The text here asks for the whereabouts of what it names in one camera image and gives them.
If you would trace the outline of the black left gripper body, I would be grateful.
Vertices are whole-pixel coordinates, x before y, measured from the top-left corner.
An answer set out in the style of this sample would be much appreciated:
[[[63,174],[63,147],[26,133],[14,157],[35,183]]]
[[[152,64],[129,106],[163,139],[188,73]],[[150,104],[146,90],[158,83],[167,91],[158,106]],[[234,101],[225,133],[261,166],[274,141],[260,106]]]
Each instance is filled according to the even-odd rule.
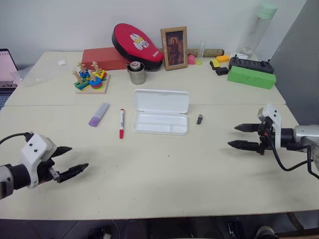
[[[42,184],[51,180],[60,183],[60,175],[52,167],[55,162],[52,160],[53,157],[60,155],[60,149],[57,149],[46,161],[42,161],[37,167],[38,183]]]

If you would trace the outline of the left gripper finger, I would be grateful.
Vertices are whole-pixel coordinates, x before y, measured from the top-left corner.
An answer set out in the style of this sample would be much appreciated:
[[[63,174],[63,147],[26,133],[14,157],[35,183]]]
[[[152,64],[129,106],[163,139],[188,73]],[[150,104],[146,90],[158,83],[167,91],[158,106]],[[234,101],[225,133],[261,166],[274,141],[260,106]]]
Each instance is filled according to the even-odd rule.
[[[78,174],[82,173],[87,167],[89,166],[88,163],[79,164],[74,167],[69,168],[67,171],[59,174],[58,183],[62,183],[67,181]]]
[[[72,147],[68,146],[59,146],[56,151],[52,154],[51,157],[58,157],[72,150]]]

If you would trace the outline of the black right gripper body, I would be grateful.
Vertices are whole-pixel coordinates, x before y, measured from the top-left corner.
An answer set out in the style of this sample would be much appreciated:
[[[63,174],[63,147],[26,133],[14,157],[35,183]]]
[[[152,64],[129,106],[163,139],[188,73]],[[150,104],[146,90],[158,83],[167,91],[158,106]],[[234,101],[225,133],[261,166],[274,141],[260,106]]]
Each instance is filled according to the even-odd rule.
[[[257,127],[257,133],[259,135],[260,144],[257,152],[260,155],[264,155],[266,150],[271,150],[271,143],[273,140],[273,121],[270,117],[266,117]]]

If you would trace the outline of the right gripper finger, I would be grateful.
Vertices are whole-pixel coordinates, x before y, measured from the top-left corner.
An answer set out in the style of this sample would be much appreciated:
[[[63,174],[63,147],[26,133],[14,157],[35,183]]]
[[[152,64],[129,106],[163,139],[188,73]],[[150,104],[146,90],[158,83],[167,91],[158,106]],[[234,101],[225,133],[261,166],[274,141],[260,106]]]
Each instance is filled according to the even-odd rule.
[[[258,151],[259,150],[259,143],[256,142],[248,142],[246,140],[233,140],[227,142],[229,146],[240,149],[240,150],[247,150],[247,151]]]
[[[258,123],[243,123],[235,126],[234,128],[242,132],[257,132],[259,130],[259,126],[260,125]]]

